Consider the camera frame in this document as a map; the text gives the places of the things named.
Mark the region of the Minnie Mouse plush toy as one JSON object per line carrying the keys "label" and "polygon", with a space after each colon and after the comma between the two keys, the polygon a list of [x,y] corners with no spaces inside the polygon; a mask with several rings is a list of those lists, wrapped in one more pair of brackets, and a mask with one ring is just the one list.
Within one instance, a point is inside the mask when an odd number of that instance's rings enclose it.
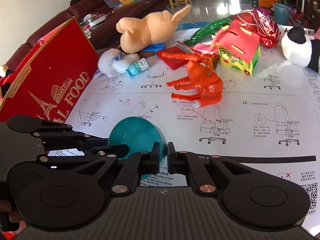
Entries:
{"label": "Minnie Mouse plush toy", "polygon": [[18,73],[9,69],[7,65],[1,65],[1,80],[0,80],[0,100],[2,101],[11,87],[12,83],[15,81]]}

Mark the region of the toy milk bottle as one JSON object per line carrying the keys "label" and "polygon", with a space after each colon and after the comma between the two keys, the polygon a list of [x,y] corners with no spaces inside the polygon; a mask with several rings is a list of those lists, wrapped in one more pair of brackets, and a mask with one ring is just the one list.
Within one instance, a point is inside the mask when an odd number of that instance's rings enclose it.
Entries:
{"label": "toy milk bottle", "polygon": [[150,66],[149,66],[148,62],[146,61],[146,59],[141,58],[137,62],[131,64],[127,68],[126,72],[129,77],[134,77],[134,76],[141,74],[142,72],[146,71],[149,68],[150,68]]}

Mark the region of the red gift box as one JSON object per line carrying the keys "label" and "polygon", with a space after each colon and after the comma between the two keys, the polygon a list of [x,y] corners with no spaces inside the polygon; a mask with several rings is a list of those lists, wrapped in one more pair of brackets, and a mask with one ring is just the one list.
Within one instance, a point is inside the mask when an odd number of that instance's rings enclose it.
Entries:
{"label": "red gift box", "polygon": [[97,70],[99,56],[75,18],[40,38],[1,101],[1,121],[27,115],[66,122]]}

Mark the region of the orange plastic toy horse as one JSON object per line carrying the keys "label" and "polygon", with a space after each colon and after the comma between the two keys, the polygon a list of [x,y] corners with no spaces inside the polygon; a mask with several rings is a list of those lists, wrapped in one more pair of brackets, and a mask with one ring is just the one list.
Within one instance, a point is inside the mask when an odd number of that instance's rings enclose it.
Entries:
{"label": "orange plastic toy horse", "polygon": [[174,100],[191,102],[194,108],[206,107],[222,100],[223,81],[214,72],[217,58],[210,54],[189,54],[185,77],[167,82],[168,87],[176,90],[196,90],[196,94],[183,95],[172,93]]}

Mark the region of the white fluffy plush toy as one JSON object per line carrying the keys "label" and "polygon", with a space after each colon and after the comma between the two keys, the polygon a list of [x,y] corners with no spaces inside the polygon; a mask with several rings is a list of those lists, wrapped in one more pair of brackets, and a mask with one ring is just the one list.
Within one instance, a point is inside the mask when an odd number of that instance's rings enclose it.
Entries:
{"label": "white fluffy plush toy", "polygon": [[119,49],[111,48],[100,56],[98,60],[98,70],[93,75],[93,79],[97,79],[102,75],[112,78],[119,74],[126,74],[129,66],[139,59],[138,54],[125,54]]}

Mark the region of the red plastic case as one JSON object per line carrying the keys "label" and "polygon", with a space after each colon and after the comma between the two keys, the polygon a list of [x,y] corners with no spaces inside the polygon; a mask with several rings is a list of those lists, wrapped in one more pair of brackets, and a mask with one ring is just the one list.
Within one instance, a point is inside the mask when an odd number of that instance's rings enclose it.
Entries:
{"label": "red plastic case", "polygon": [[172,70],[176,70],[189,61],[189,54],[196,54],[193,48],[177,41],[176,45],[170,48],[158,50],[156,55]]}

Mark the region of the white instruction sheet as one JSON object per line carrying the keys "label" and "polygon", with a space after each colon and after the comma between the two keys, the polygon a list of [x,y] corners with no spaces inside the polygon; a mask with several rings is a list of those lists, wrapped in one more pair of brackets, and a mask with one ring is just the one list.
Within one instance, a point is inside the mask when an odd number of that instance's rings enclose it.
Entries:
{"label": "white instruction sheet", "polygon": [[155,124],[177,150],[243,158],[247,165],[301,185],[310,196],[306,228],[319,225],[319,74],[287,61],[280,46],[263,48],[253,75],[217,66],[220,103],[202,108],[175,100],[167,82],[186,76],[152,56],[137,77],[102,75],[90,82],[67,122],[108,137],[123,118]]}

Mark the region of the pink foam sheet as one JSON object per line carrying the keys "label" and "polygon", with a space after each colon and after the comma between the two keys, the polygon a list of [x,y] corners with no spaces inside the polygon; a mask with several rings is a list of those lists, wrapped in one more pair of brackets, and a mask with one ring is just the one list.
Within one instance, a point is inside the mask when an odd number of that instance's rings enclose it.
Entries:
{"label": "pink foam sheet", "polygon": [[215,51],[215,48],[210,43],[198,43],[193,49],[202,54],[214,54]]}

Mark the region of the dark red sofa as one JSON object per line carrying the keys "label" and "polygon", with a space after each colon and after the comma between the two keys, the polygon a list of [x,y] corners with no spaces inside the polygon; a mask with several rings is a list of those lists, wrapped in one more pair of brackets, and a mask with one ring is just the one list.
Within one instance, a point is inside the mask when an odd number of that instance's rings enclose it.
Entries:
{"label": "dark red sofa", "polygon": [[120,33],[116,31],[116,23],[121,18],[143,18],[151,12],[163,11],[168,3],[168,0],[142,0],[117,9],[109,7],[106,0],[80,0],[37,28],[5,64],[15,70],[40,38],[72,17],[78,20],[96,50],[117,46]]}

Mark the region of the foam craft house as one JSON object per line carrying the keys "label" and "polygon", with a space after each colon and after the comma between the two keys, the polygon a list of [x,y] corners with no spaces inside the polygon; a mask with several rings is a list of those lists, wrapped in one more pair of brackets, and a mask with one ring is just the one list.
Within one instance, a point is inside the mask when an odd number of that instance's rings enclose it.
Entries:
{"label": "foam craft house", "polygon": [[243,27],[237,20],[216,33],[210,48],[219,52],[222,66],[237,69],[248,76],[253,74],[261,56],[259,35]]}

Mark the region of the beige plush animal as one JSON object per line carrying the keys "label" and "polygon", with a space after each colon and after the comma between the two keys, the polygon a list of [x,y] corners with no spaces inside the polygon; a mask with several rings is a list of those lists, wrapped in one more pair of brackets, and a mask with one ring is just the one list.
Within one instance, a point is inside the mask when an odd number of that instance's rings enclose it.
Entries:
{"label": "beige plush animal", "polygon": [[116,24],[121,33],[120,46],[125,53],[137,53],[146,47],[167,41],[191,10],[191,5],[171,14],[167,10],[152,12],[142,19],[123,17]]}

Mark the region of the red foil balloon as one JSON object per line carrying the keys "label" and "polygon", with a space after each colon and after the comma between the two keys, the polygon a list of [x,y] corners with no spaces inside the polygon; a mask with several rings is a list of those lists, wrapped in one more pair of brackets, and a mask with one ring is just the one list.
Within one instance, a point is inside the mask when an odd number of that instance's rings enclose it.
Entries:
{"label": "red foil balloon", "polygon": [[275,20],[257,9],[244,10],[232,16],[243,28],[257,34],[260,44],[266,48],[273,48],[278,44],[280,30]]}

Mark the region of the panda plush toy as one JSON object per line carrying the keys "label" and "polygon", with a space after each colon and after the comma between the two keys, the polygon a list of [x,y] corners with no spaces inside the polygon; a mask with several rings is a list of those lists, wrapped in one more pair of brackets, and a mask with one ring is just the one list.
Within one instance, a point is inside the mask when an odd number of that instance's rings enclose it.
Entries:
{"label": "panda plush toy", "polygon": [[319,73],[319,39],[308,38],[304,28],[291,28],[281,39],[281,48],[291,63]]}

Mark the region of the blue bucket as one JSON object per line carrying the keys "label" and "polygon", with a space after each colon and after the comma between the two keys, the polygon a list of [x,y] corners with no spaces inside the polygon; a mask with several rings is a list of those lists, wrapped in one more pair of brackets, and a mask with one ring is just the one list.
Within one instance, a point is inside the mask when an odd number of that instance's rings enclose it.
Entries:
{"label": "blue bucket", "polygon": [[291,15],[291,7],[280,3],[273,3],[273,9],[275,22],[277,24],[287,25]]}

